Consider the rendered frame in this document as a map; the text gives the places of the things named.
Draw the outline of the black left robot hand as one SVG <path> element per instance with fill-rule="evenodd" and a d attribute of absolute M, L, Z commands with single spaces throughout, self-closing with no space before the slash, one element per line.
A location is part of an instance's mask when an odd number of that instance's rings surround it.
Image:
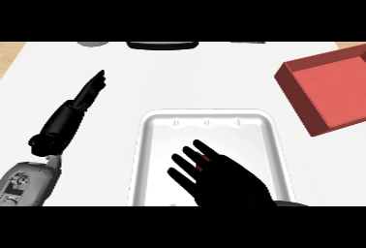
<path fill-rule="evenodd" d="M 60 155 L 69 145 L 84 113 L 106 87 L 104 71 L 91 77 L 75 98 L 66 100 L 51 114 L 39 133 L 29 139 L 31 154 L 38 157 Z"/>

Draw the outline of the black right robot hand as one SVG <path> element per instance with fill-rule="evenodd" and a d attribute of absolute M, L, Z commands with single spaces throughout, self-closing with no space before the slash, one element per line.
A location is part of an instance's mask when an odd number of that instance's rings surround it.
<path fill-rule="evenodd" d="M 227 156 L 219 155 L 197 139 L 194 147 L 209 158 L 203 171 L 172 154 L 171 160 L 184 172 L 193 177 L 190 180 L 177 169 L 169 168 L 166 174 L 190 194 L 199 207 L 243 206 L 274 207 L 268 189 L 256 176 Z M 183 153 L 197 163 L 200 154 L 188 147 Z"/>

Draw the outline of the red bell pepper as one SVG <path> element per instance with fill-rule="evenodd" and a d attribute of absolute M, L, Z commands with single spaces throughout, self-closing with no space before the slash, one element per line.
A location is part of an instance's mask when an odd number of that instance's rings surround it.
<path fill-rule="evenodd" d="M 209 162 L 209 158 L 205 154 L 200 154 L 202 160 L 196 163 L 197 171 L 203 171 L 205 164 Z"/>

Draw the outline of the white tray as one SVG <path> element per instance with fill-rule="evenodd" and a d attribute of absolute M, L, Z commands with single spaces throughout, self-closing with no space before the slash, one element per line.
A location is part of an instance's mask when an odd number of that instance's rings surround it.
<path fill-rule="evenodd" d="M 166 174 L 181 148 L 200 140 L 264 182 L 271 198 L 295 199 L 270 115 L 256 109 L 162 109 L 141 120 L 128 193 L 129 206 L 193 206 L 194 200 Z"/>

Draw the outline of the red cardboard box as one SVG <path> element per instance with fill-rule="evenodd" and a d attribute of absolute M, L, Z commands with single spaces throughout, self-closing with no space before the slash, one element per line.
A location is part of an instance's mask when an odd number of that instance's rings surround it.
<path fill-rule="evenodd" d="M 366 44 L 283 62 L 274 78 L 312 137 L 366 121 Z"/>

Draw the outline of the black appliance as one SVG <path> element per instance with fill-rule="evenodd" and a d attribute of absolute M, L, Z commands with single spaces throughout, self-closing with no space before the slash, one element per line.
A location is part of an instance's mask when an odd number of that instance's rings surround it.
<path fill-rule="evenodd" d="M 163 43 L 152 43 L 152 42 L 128 42 L 129 48 L 144 49 L 144 50 L 180 50 L 180 49 L 191 49 L 199 43 L 197 42 L 163 42 Z"/>

